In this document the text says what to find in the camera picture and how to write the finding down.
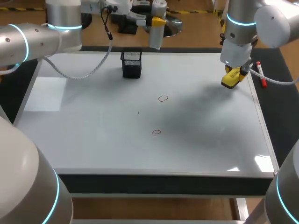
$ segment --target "white cable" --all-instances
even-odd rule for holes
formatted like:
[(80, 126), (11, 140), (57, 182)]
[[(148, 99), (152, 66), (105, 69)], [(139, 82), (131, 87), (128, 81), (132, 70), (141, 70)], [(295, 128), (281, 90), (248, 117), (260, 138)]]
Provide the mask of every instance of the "white cable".
[(271, 82), (271, 83), (278, 84), (278, 85), (294, 85), (294, 84), (296, 84), (296, 83), (299, 81), (299, 78), (297, 78), (296, 80), (294, 80), (294, 81), (292, 81), (292, 82), (280, 82), (280, 81), (276, 81), (276, 80), (267, 78), (267, 77), (261, 75), (260, 73), (254, 71), (254, 70), (252, 70), (252, 69), (250, 69), (250, 72), (251, 72), (251, 74), (254, 74), (254, 75), (256, 75), (256, 76), (258, 76), (258, 77), (260, 77), (260, 78), (264, 78), (264, 79), (266, 79), (267, 81), (269, 81), (269, 82)]
[(8, 74), (10, 74), (10, 73), (16, 71), (16, 70), (19, 68), (20, 65), (21, 65), (21, 64), (15, 64), (14, 67), (11, 68), (11, 69), (9, 69), (9, 70), (6, 70), (6, 71), (0, 71), (0, 75), (8, 75)]
[(55, 69), (55, 71), (57, 71), (63, 77), (69, 78), (69, 79), (76, 79), (76, 80), (80, 79), (80, 80), (82, 80), (82, 79), (86, 79), (87, 77), (89, 77), (90, 75), (95, 73), (101, 67), (101, 65), (106, 61), (107, 57), (109, 56), (109, 54), (111, 52), (112, 44), (113, 44), (113, 41), (110, 41), (107, 53), (105, 54), (105, 56), (103, 57), (101, 62), (94, 68), (94, 70), (92, 70), (91, 72), (89, 72), (89, 73), (87, 73), (87, 74), (85, 74), (84, 76), (81, 76), (81, 77), (68, 76), (68, 75), (64, 74), (63, 72), (61, 72), (50, 59), (44, 57), (43, 60), (45, 60), (47, 63), (49, 63)]

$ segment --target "white table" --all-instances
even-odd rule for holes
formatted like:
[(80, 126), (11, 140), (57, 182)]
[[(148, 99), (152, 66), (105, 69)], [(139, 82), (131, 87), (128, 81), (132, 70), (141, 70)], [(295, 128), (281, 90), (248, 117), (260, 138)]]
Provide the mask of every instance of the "white table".
[[(51, 60), (76, 76), (91, 71), (103, 55), (78, 52)], [(233, 90), (221, 86), (219, 58), (143, 53), (137, 80), (122, 78), (118, 52), (83, 81), (66, 80), (41, 62), (14, 124), (59, 175), (270, 180), (278, 164), (252, 78)], [(109, 221), (74, 221), (98, 223)]]

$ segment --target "marker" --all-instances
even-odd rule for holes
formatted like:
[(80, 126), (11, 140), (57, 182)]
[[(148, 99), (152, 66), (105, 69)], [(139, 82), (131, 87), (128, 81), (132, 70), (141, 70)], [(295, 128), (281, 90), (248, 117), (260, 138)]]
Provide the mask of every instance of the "marker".
[[(262, 66), (261, 66), (261, 63), (260, 63), (260, 62), (257, 62), (257, 63), (256, 63), (256, 68), (257, 68), (258, 73), (260, 73), (262, 76), (264, 76), (264, 75), (263, 75)], [(265, 78), (261, 78), (261, 84), (262, 84), (262, 88), (263, 88), (263, 89), (267, 88), (267, 82), (266, 82), (266, 79), (265, 79)]]

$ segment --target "black mesh pen holder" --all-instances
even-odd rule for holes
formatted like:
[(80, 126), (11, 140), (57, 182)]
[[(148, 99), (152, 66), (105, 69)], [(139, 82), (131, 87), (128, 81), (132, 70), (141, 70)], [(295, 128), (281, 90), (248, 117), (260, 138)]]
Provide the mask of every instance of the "black mesh pen holder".
[(123, 51), (121, 53), (122, 76), (124, 78), (140, 78), (141, 52)]

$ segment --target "red circle drawing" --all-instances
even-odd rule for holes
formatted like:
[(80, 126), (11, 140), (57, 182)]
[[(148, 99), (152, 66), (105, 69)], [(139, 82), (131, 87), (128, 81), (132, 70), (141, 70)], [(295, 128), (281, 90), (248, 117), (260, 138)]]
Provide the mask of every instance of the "red circle drawing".
[(160, 102), (164, 102), (164, 101), (168, 100), (168, 96), (160, 96), (160, 97), (158, 98), (158, 100), (159, 100)]
[(161, 133), (160, 130), (154, 130), (151, 134), (152, 135), (159, 135)]

